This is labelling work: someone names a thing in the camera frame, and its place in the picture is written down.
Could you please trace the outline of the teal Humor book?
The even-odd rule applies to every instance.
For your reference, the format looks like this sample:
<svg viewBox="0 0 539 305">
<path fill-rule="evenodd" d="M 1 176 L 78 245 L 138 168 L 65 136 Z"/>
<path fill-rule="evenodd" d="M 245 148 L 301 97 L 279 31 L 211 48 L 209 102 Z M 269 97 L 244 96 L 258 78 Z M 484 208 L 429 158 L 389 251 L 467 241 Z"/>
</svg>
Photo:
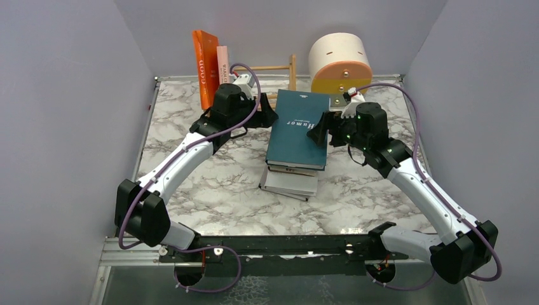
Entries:
<svg viewBox="0 0 539 305">
<path fill-rule="evenodd" d="M 316 145 L 307 133 L 329 109 L 330 96 L 291 90 L 278 90 L 275 112 L 278 119 L 271 127 L 266 163 L 275 166 L 324 170 L 327 142 Z"/>
</svg>

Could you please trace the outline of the white rose Designer Fate book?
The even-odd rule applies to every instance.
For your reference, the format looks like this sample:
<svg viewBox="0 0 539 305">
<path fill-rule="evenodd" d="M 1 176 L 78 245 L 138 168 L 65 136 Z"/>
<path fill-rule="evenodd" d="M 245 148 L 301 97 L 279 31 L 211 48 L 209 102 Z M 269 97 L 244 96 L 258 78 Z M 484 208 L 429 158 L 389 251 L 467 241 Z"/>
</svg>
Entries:
<svg viewBox="0 0 539 305">
<path fill-rule="evenodd" d="M 217 63 L 219 68 L 219 84 L 229 83 L 229 56 L 227 46 L 218 46 Z"/>
</svg>

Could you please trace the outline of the orange Fashion Show book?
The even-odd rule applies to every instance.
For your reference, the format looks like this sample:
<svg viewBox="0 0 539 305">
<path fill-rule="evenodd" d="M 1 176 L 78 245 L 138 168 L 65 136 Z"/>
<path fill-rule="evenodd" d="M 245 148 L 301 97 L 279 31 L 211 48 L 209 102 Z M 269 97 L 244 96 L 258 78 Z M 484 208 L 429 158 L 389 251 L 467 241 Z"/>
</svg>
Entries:
<svg viewBox="0 0 539 305">
<path fill-rule="evenodd" d="M 203 30 L 194 30 L 191 34 L 196 55 L 200 105 L 205 111 L 213 105 L 214 95 L 220 83 L 217 61 L 219 39 Z"/>
</svg>

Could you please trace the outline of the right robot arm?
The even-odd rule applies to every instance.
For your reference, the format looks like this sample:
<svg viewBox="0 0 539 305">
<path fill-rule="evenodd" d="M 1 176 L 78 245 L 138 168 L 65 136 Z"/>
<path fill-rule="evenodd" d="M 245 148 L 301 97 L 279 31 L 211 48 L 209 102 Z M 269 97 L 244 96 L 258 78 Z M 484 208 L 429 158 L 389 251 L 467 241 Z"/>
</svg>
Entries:
<svg viewBox="0 0 539 305">
<path fill-rule="evenodd" d="M 435 234 L 424 234 L 386 222 L 368 233 L 367 251 L 372 257 L 408 255 L 429 263 L 450 284 L 471 277 L 495 257 L 497 227 L 466 213 L 427 175 L 410 148 L 389 136 L 387 114 L 379 104 L 360 103 L 351 116 L 325 111 L 307 136 L 317 146 L 359 149 L 363 165 L 397 186 L 435 229 Z"/>
</svg>

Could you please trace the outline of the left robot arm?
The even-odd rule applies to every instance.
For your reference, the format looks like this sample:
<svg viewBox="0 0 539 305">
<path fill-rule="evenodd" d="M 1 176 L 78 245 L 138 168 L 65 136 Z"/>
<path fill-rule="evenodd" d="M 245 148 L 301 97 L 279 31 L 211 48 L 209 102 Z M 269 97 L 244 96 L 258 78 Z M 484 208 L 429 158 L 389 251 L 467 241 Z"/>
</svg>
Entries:
<svg viewBox="0 0 539 305">
<path fill-rule="evenodd" d="M 125 179 L 116 195 L 114 223 L 119 228 L 119 246 L 125 234 L 136 244 L 175 247 L 177 255 L 191 261 L 199 255 L 198 233 L 179 222 L 172 222 L 167 203 L 176 189 L 200 164 L 211 158 L 238 128 L 269 128 L 278 116 L 265 93 L 249 98 L 239 85 L 220 85 L 214 103 L 190 127 L 173 153 L 154 170 L 137 181 Z"/>
</svg>

